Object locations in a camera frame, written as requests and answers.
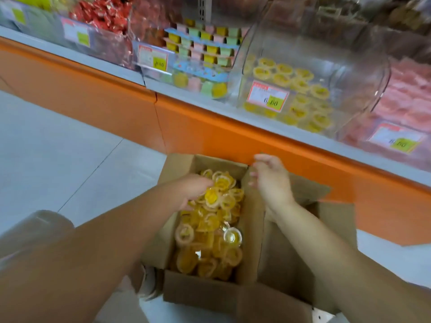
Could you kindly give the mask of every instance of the left hand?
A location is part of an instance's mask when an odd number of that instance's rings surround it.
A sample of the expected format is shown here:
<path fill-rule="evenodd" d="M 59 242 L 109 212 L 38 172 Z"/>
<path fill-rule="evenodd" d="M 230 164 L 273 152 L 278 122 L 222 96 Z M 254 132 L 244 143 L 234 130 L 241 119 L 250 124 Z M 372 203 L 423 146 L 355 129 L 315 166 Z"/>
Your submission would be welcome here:
<path fill-rule="evenodd" d="M 214 182 L 211 179 L 200 176 L 199 174 L 191 173 L 176 180 L 179 190 L 184 195 L 184 200 L 181 203 L 180 210 L 186 209 L 187 202 L 192 199 L 197 199 L 202 195 L 208 187 L 213 186 Z"/>

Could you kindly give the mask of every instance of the orange counter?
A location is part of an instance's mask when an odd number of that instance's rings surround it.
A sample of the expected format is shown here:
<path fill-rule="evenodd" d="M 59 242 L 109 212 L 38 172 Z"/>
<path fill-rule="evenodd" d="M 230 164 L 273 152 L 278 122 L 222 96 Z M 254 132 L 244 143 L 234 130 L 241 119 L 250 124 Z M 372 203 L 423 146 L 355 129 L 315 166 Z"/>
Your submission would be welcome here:
<path fill-rule="evenodd" d="M 0 89 L 159 152 L 200 153 L 286 167 L 354 202 L 359 229 L 392 242 L 431 242 L 431 189 L 341 156 L 155 94 L 145 87 L 0 38 Z"/>

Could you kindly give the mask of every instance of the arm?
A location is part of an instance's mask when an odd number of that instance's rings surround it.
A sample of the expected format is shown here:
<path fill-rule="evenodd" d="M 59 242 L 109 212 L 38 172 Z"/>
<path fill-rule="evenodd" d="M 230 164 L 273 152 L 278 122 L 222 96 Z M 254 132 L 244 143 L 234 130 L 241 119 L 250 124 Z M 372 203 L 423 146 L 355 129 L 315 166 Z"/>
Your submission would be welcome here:
<path fill-rule="evenodd" d="M 213 182 L 188 175 L 79 226 L 0 277 L 4 322 L 92 322 L 172 213 Z"/>
<path fill-rule="evenodd" d="M 280 159 L 255 156 L 259 188 L 274 219 L 350 323 L 425 323 L 431 297 L 351 248 L 317 217 L 296 204 Z"/>

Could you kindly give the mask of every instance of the right hand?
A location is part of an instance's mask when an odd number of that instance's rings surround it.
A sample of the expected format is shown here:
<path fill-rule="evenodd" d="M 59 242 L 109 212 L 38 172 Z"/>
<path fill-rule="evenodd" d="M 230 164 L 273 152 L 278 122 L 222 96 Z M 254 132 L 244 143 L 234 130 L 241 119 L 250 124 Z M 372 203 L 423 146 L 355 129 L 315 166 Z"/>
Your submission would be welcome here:
<path fill-rule="evenodd" d="M 259 189 L 266 204 L 273 211 L 296 204 L 290 188 L 289 173 L 281 160 L 268 154 L 256 154 L 254 159 L 256 172 L 250 175 L 256 180 L 253 179 L 249 184 Z"/>

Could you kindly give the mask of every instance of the hand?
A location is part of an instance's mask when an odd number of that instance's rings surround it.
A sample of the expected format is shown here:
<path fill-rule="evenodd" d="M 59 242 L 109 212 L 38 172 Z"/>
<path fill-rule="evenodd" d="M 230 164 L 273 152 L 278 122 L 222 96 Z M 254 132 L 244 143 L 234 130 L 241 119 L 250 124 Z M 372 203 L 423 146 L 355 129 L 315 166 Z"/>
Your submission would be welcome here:
<path fill-rule="evenodd" d="M 256 172 L 251 172 L 256 180 L 250 181 L 251 186 L 259 189 L 266 204 L 273 210 L 281 210 L 284 207 L 295 204 L 295 199 L 290 189 L 289 173 L 284 168 L 281 160 L 268 154 L 256 154 L 256 162 L 253 167 Z"/>
<path fill-rule="evenodd" d="M 197 199 L 202 195 L 208 187 L 211 187 L 214 182 L 211 179 L 200 176 L 199 174 L 191 173 L 184 177 L 177 179 L 177 188 L 181 190 L 184 197 L 180 210 L 184 210 L 187 207 L 187 202 L 192 199 Z"/>

